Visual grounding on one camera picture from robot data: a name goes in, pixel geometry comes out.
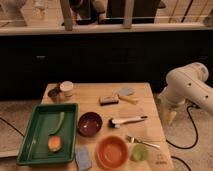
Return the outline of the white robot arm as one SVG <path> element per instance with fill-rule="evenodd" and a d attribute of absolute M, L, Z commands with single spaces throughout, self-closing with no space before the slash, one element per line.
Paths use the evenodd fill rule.
<path fill-rule="evenodd" d="M 207 67 L 199 62 L 175 68 L 167 73 L 167 86 L 158 96 L 164 125 L 169 125 L 174 120 L 175 108 L 183 105 L 186 100 L 213 114 L 213 88 L 205 83 L 208 77 Z"/>

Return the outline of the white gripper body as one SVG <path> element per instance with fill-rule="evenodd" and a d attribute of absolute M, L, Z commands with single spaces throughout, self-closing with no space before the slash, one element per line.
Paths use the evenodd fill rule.
<path fill-rule="evenodd" d="M 168 114 L 175 108 L 180 107 L 185 103 L 185 98 L 180 95 L 174 88 L 165 87 L 158 95 L 161 101 L 161 106 L 164 114 Z"/>

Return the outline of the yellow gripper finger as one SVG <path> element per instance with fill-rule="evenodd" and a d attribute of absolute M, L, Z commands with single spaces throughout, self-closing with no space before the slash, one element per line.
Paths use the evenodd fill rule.
<path fill-rule="evenodd" d="M 177 115 L 176 111 L 169 111 L 167 113 L 166 123 L 168 125 L 170 125 L 173 122 L 173 120 L 175 119 L 176 115 Z"/>

